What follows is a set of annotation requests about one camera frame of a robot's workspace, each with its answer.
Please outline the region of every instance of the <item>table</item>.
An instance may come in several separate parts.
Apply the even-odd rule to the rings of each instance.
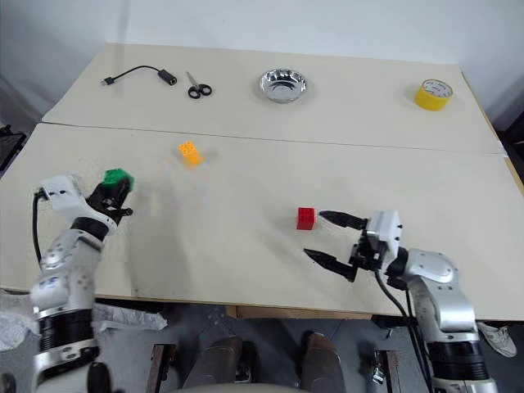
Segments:
[[[152,70],[111,86],[107,76],[148,64],[178,77],[173,87]],[[260,96],[260,76],[287,66],[309,80],[303,99],[277,104]],[[186,70],[214,88],[192,100]],[[444,111],[418,107],[424,79],[454,89]],[[48,123],[198,133],[347,145],[500,153],[457,65],[337,56],[108,43],[44,117]]]
[[[178,156],[192,140],[208,162]],[[296,231],[297,206],[370,216],[396,209],[402,244],[461,269],[478,318],[524,319],[524,204],[499,154],[270,141],[40,124],[0,181],[0,286],[38,275],[30,206],[39,182],[75,173],[91,191],[106,169],[136,178],[119,232],[106,239],[100,296],[397,314],[370,272],[349,284],[302,252],[347,258],[358,233],[319,220]],[[67,222],[43,205],[41,247]]]

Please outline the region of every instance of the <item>yellow tape roll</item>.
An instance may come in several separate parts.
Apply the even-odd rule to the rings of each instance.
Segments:
[[[418,106],[428,111],[440,111],[453,96],[453,89],[441,80],[426,79],[415,95]]]

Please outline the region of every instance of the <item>green block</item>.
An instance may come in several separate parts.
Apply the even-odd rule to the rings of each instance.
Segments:
[[[104,186],[112,186],[117,184],[123,178],[129,179],[129,190],[132,191],[134,185],[134,177],[121,168],[107,170],[104,173],[104,180],[102,181],[102,184]]]

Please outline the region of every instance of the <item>white wall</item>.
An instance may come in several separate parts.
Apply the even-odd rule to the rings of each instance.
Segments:
[[[459,63],[495,125],[504,129],[524,111],[522,0],[0,4],[4,122],[38,119],[105,41]]]

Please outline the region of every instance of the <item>usb cable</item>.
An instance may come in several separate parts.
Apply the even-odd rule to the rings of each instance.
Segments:
[[[166,70],[159,70],[158,68],[156,67],[152,67],[150,65],[139,65],[138,67],[134,67],[132,68],[131,70],[127,70],[125,72],[123,72],[122,74],[120,75],[117,75],[117,76],[109,76],[107,78],[105,78],[104,80],[102,80],[100,83],[102,84],[102,86],[107,86],[109,84],[113,84],[118,78],[121,78],[123,77],[124,75],[127,75],[129,74],[130,72],[133,72],[135,70],[139,70],[141,68],[149,68],[151,70],[155,70],[156,73],[158,74],[158,76],[164,81],[166,82],[169,86],[173,86],[174,84],[177,83],[177,79],[174,77],[174,75],[172,75],[171,73],[169,73],[168,71]]]

